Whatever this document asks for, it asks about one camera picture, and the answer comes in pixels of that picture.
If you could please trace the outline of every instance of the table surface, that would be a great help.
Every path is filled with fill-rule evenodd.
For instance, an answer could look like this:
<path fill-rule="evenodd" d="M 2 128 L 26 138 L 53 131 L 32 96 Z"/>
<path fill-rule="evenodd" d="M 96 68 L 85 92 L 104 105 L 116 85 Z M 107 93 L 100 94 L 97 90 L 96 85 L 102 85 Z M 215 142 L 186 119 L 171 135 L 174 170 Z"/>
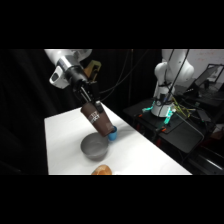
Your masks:
<path fill-rule="evenodd" d="M 96 131 L 80 109 L 45 119 L 50 175 L 91 175 L 103 164 L 113 175 L 191 175 L 106 106 L 104 109 L 118 128 L 118 138 L 109 143 L 101 162 L 88 159 L 81 151 L 82 140 Z"/>
<path fill-rule="evenodd" d="M 151 107 L 152 103 L 153 103 L 152 99 L 142 101 L 139 104 L 136 104 L 132 107 L 125 109 L 124 113 L 126 113 L 129 117 L 133 118 L 133 115 L 142 113 L 143 108 Z M 146 128 L 150 130 L 154 129 L 152 125 L 148 124 L 148 122 L 144 121 L 143 119 L 137 118 L 136 120 Z M 197 125 L 190 121 L 188 122 L 191 123 L 191 125 L 197 128 L 203 134 L 206 133 L 205 127 L 201 127 L 200 125 Z M 192 129 L 185 122 L 180 124 L 170 133 L 168 134 L 160 133 L 159 136 L 185 153 L 189 153 L 202 139 L 201 135 L 197 131 Z"/>

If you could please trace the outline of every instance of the led light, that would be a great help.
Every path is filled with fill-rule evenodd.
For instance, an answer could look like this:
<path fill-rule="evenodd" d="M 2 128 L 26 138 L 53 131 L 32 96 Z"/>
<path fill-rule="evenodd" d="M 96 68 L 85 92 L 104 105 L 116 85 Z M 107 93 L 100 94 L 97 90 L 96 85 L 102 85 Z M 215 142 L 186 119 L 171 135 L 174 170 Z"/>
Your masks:
<path fill-rule="evenodd" d="M 155 104 L 155 101 L 153 102 L 152 107 L 142 109 L 142 111 L 143 111 L 143 112 L 145 112 L 145 111 L 150 111 L 150 110 L 152 110 L 152 109 L 153 109 L 154 104 Z"/>

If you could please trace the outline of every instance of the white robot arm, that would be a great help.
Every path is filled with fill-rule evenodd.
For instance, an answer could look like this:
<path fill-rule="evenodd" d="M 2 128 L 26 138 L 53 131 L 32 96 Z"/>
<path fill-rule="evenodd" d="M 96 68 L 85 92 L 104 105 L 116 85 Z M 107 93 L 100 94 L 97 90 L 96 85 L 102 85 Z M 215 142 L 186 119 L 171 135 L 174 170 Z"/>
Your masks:
<path fill-rule="evenodd" d="M 75 96 L 82 102 L 81 112 L 95 129 L 103 136 L 114 131 L 103 106 L 100 102 L 98 84 L 88 80 L 80 61 L 87 58 L 91 49 L 45 49 L 56 70 L 50 83 L 60 89 L 70 85 Z"/>
<path fill-rule="evenodd" d="M 170 58 L 172 49 L 163 49 L 162 56 L 166 62 L 160 63 L 155 69 L 155 75 L 158 79 L 154 97 L 156 98 L 153 105 L 152 113 L 155 116 L 167 117 L 167 113 L 172 106 L 172 95 L 169 94 L 176 79 L 176 83 L 183 83 L 192 78 L 194 74 L 194 67 L 185 59 L 186 49 L 175 49 Z"/>

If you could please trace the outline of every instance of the wire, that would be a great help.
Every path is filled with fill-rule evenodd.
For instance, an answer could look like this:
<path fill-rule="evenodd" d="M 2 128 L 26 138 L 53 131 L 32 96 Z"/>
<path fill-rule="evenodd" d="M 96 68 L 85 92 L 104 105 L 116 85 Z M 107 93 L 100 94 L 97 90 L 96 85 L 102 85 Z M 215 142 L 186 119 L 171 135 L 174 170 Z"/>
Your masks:
<path fill-rule="evenodd" d="M 175 85 L 177 79 L 179 78 L 180 72 L 181 72 L 181 70 L 182 70 L 182 68 L 183 68 L 183 66 L 184 66 L 184 64 L 185 64 L 185 61 L 187 60 L 187 57 L 188 57 L 189 52 L 190 52 L 190 49 L 187 49 L 187 54 L 186 54 L 186 56 L 185 56 L 185 58 L 184 58 L 184 61 L 183 61 L 182 65 L 181 65 L 181 67 L 180 67 L 180 70 L 179 70 L 179 72 L 178 72 L 178 74 L 177 74 L 177 76 L 176 76 L 176 78 L 175 78 L 175 80 L 174 80 L 174 82 L 173 82 L 173 85 L 171 86 L 171 89 L 170 89 L 170 92 L 169 92 L 169 93 L 172 92 L 173 87 L 174 87 L 174 85 Z"/>
<path fill-rule="evenodd" d="M 123 66 L 122 72 L 121 72 L 121 74 L 120 74 L 120 77 L 119 77 L 119 79 L 118 79 L 118 81 L 117 81 L 117 84 L 120 82 L 121 77 L 123 76 L 124 69 L 125 69 L 125 67 L 126 67 L 126 65 L 127 65 L 129 52 L 130 52 L 130 51 L 128 50 L 128 52 L 127 52 L 127 56 L 126 56 L 126 59 L 125 59 L 125 62 L 124 62 L 124 66 Z M 108 97 L 110 97 L 110 96 L 113 94 L 114 91 L 115 91 L 115 89 L 113 89 L 112 92 L 109 93 L 108 96 L 106 96 L 106 97 L 105 97 L 103 100 L 101 100 L 101 101 L 103 102 L 103 101 L 106 100 Z"/>
<path fill-rule="evenodd" d="M 136 63 L 136 65 L 131 69 L 131 71 L 118 83 L 116 84 L 114 87 L 111 87 L 110 89 L 107 89 L 105 91 L 102 91 L 100 92 L 100 94 L 103 94 L 103 93 L 107 93 L 109 92 L 110 90 L 113 90 L 115 88 L 117 88 L 121 83 L 123 83 L 129 75 L 132 74 L 133 70 L 138 66 L 138 64 L 141 62 L 141 60 L 146 56 L 146 54 L 149 52 L 149 49 L 143 54 L 143 56 L 139 59 L 139 61 Z"/>
<path fill-rule="evenodd" d="M 198 145 L 204 140 L 205 136 L 194 126 L 192 126 L 190 123 L 188 123 L 184 118 L 182 118 L 178 113 L 176 113 L 176 115 L 183 120 L 185 123 L 187 123 L 190 127 L 192 127 L 195 131 L 197 131 L 201 136 L 202 136 L 202 140 L 198 143 Z"/>
<path fill-rule="evenodd" d="M 176 115 L 181 119 L 183 120 L 186 124 L 188 124 L 191 128 L 193 128 L 195 131 L 197 131 L 201 136 L 202 136 L 202 139 L 201 141 L 194 147 L 196 148 L 197 146 L 199 146 L 205 139 L 205 136 L 197 129 L 195 128 L 194 126 L 192 126 L 190 123 L 188 123 L 184 118 L 182 118 L 178 113 L 176 113 Z M 181 164 L 183 165 L 184 161 L 189 157 L 190 153 L 183 159 L 183 161 L 181 162 Z"/>
<path fill-rule="evenodd" d="M 171 54 L 170 54 L 170 57 L 169 57 L 169 60 L 168 60 L 167 63 L 170 62 L 170 60 L 171 60 L 171 58 L 172 58 L 172 56 L 173 56 L 173 52 L 174 52 L 174 51 L 175 51 L 175 49 L 172 50 L 172 52 L 171 52 Z M 167 73 L 167 68 L 166 68 L 166 71 L 165 71 L 165 85 L 167 85 L 167 83 L 166 83 L 166 73 Z M 162 109 L 163 109 L 163 107 L 165 106 L 165 104 L 166 104 L 166 102 L 163 102 L 163 105 L 162 105 L 161 108 L 160 108 L 159 115 L 158 115 L 158 117 L 157 117 L 156 122 L 155 122 L 154 125 L 156 125 L 156 123 L 157 123 L 157 121 L 158 121 L 158 118 L 159 118 L 159 116 L 160 116 L 160 114 L 161 114 L 161 112 L 162 112 Z"/>
<path fill-rule="evenodd" d="M 170 60 L 171 60 L 171 58 L 172 58 L 172 56 L 173 56 L 173 52 L 174 52 L 174 50 L 175 50 L 175 49 L 173 49 L 173 51 L 171 52 L 171 55 L 170 55 L 170 58 L 169 58 L 168 63 L 170 62 Z M 164 78 L 165 78 L 165 84 L 166 84 L 167 88 L 169 89 L 169 94 L 172 94 L 173 87 L 174 87 L 174 85 L 175 85 L 175 83 L 176 83 L 176 81 L 177 81 L 177 79 L 178 79 L 178 77 L 179 77 L 179 75 L 180 75 L 180 72 L 181 72 L 181 70 L 182 70 L 182 68 L 183 68 L 183 66 L 184 66 L 184 64 L 185 64 L 185 61 L 187 60 L 187 57 L 188 57 L 189 52 L 190 52 L 190 49 L 187 50 L 187 54 L 186 54 L 186 56 L 185 56 L 185 58 L 184 58 L 184 61 L 183 61 L 182 65 L 181 65 L 181 67 L 180 67 L 180 69 L 179 69 L 179 71 L 178 71 L 178 73 L 177 73 L 177 76 L 176 76 L 176 78 L 175 78 L 175 80 L 174 80 L 174 82 L 173 82 L 173 84 L 172 84 L 172 86 L 171 86 L 170 89 L 169 89 L 169 87 L 168 87 L 168 85 L 167 85 L 167 80 L 166 80 L 167 69 L 166 69 L 165 77 L 164 77 Z M 162 109 L 163 109 L 165 103 L 166 103 L 166 102 L 163 103 L 163 105 L 162 105 L 162 107 L 161 107 L 161 109 L 160 109 L 160 111 L 159 111 L 159 115 L 158 115 L 158 117 L 160 116 L 161 111 L 162 111 Z"/>

